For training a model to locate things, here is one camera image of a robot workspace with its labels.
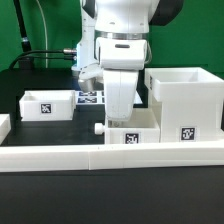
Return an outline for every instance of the black surface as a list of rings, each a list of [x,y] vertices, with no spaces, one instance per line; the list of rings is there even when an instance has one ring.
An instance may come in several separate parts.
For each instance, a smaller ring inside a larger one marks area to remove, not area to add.
[[[4,224],[223,224],[224,169],[0,175]]]
[[[73,125],[83,120],[79,128],[90,130],[92,119],[101,119],[100,107],[80,107],[73,121],[51,125],[16,118],[16,103],[25,89],[76,89],[75,83],[69,70],[0,73],[0,113],[14,115],[8,145],[49,144],[49,135],[56,136],[50,140],[54,144],[73,144],[73,138],[80,144],[100,142],[91,132],[74,132]],[[1,224],[223,222],[223,166],[0,173]]]
[[[77,106],[72,121],[21,122],[19,100],[26,90],[80,90],[70,69],[5,70],[0,73],[0,113],[10,113],[12,130],[3,146],[103,144],[94,134],[104,107]]]

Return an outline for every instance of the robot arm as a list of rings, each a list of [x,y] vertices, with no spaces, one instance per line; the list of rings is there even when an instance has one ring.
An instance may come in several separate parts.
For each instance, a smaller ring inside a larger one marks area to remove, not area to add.
[[[183,0],[83,0],[81,5],[85,11],[83,13],[95,22],[92,29],[95,34],[85,40],[89,44],[86,50],[91,49],[92,58],[88,57],[90,60],[85,63],[87,68],[80,66],[80,83],[88,83],[87,86],[92,88],[89,80],[102,76],[108,120],[128,121],[132,113],[138,71],[144,68],[146,61],[151,60],[147,41],[149,22],[164,25],[166,17],[161,17],[161,10],[170,14],[167,20],[172,20],[180,11]]]

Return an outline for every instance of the green background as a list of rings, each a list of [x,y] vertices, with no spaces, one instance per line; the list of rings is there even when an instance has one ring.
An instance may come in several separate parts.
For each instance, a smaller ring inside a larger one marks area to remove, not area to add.
[[[46,17],[49,49],[75,46],[81,38],[79,0],[39,0]],[[32,49],[45,49],[44,28],[35,0],[20,0]],[[203,67],[224,78],[224,0],[185,0],[178,17],[151,27],[153,60],[149,67]],[[0,0],[0,71],[22,53],[12,0]],[[37,61],[44,67],[44,61]],[[50,67],[70,67],[50,61]]]

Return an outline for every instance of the white container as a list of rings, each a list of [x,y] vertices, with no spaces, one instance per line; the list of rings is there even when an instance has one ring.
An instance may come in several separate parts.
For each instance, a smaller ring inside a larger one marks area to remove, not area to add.
[[[0,114],[0,145],[11,130],[9,114]]]
[[[121,127],[111,127],[106,119],[105,144],[156,143],[160,140],[160,129],[151,109],[133,109],[131,119]]]
[[[25,91],[19,104],[22,121],[72,120],[75,91]]]
[[[201,68],[160,68],[146,69],[145,83],[150,90],[149,105],[161,128],[161,142],[223,137],[222,79]]]

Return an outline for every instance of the white block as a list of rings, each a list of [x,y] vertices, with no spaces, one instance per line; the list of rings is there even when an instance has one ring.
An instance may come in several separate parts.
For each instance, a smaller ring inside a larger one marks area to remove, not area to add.
[[[22,121],[72,120],[75,91],[26,91],[19,104]]]
[[[11,130],[9,114],[0,114],[0,144],[4,141]]]

